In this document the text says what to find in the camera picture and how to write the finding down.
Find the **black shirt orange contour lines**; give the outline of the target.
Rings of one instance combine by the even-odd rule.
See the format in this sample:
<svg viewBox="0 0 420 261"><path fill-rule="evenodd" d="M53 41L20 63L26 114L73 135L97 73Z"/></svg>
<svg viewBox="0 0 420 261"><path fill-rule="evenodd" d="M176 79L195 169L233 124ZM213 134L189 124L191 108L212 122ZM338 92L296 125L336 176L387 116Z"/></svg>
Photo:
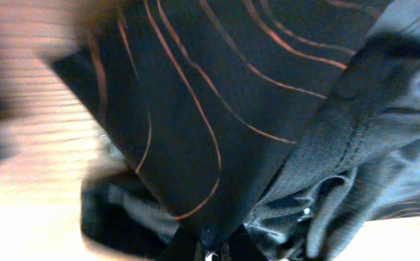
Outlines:
<svg viewBox="0 0 420 261"><path fill-rule="evenodd" d="M420 215L420 1L132 1L52 69L127 169L81 232L153 260L333 260Z"/></svg>

